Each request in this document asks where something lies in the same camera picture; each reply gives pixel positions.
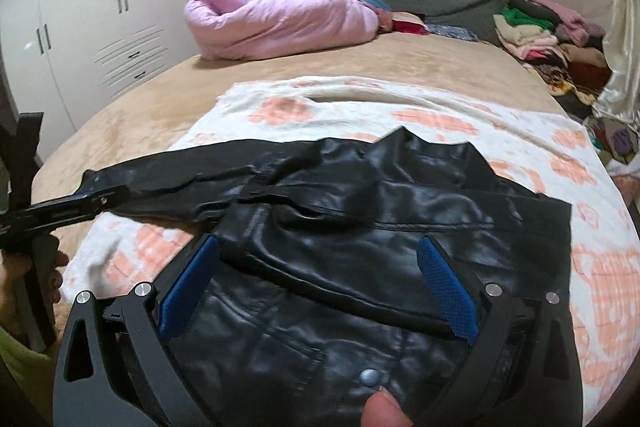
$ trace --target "metal bolt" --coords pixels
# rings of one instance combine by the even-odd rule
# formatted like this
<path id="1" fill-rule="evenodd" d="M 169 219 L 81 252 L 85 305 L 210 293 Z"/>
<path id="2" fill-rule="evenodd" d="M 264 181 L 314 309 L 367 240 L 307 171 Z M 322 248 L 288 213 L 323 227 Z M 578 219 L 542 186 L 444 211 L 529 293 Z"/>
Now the metal bolt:
<path id="1" fill-rule="evenodd" d="M 486 291 L 492 297 L 499 297 L 500 295 L 502 295 L 502 288 L 494 283 L 485 286 L 484 291 Z"/>
<path id="2" fill-rule="evenodd" d="M 142 282 L 138 286 L 136 286 L 135 292 L 139 297 L 144 297 L 145 295 L 149 295 L 151 291 L 151 285 L 148 282 Z"/>
<path id="3" fill-rule="evenodd" d="M 360 381 L 367 387 L 376 387 L 380 383 L 380 372 L 375 369 L 365 369 L 360 374 Z"/>
<path id="4" fill-rule="evenodd" d="M 84 304 L 90 298 L 91 298 L 91 293 L 89 293 L 87 290 L 85 290 L 85 291 L 80 292 L 78 294 L 78 296 L 76 297 L 76 301 L 78 301 L 80 304 Z"/>
<path id="5" fill-rule="evenodd" d="M 560 296 L 555 292 L 548 292 L 545 298 L 549 304 L 558 304 L 560 302 Z"/>

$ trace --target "leather jacket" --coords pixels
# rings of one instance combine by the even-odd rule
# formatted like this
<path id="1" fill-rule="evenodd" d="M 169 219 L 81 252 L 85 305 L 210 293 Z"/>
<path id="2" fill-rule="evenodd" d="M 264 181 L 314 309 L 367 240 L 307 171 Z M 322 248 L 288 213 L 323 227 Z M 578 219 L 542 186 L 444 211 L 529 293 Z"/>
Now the leather jacket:
<path id="1" fill-rule="evenodd" d="M 222 244 L 170 349 L 225 427 L 354 426 L 380 385 L 423 416 L 470 350 L 418 269 L 427 233 L 482 285 L 556 293 L 570 322 L 570 205 L 498 177 L 469 143 L 404 128 L 374 144 L 238 140 L 87 171 L 79 191 L 114 185 L 132 193 L 115 213 Z M 478 417 L 514 385 L 527 335 L 504 346 Z"/>

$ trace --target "blue gripper pad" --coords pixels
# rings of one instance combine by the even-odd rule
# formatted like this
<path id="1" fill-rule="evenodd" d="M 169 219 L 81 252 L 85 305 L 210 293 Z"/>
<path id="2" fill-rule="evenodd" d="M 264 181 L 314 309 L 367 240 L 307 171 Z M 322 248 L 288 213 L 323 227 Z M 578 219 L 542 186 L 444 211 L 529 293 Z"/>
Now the blue gripper pad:
<path id="1" fill-rule="evenodd" d="M 220 244 L 215 237 L 209 237 L 160 304 L 158 335 L 163 344 L 185 332 L 219 261 Z"/>
<path id="2" fill-rule="evenodd" d="M 453 334 L 473 346 L 480 332 L 476 303 L 428 237 L 420 240 L 416 253 L 418 268 Z"/>

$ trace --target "closet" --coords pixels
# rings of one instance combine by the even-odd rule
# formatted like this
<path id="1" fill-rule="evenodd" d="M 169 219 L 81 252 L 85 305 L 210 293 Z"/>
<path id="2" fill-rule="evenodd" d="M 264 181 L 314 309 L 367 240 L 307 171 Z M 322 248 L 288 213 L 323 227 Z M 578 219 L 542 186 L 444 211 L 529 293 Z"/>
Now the closet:
<path id="1" fill-rule="evenodd" d="M 0 0 L 18 110 L 45 113 L 48 156 L 116 97 L 197 54 L 186 0 Z"/>

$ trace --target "satin curtain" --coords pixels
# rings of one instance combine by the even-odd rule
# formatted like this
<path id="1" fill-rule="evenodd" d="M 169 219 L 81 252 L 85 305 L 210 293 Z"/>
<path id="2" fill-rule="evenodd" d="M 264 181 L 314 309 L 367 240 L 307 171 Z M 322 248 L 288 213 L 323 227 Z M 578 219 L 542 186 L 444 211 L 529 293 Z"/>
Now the satin curtain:
<path id="1" fill-rule="evenodd" d="M 604 54 L 613 74 L 593 104 L 608 116 L 640 131 L 640 0 L 614 0 Z"/>

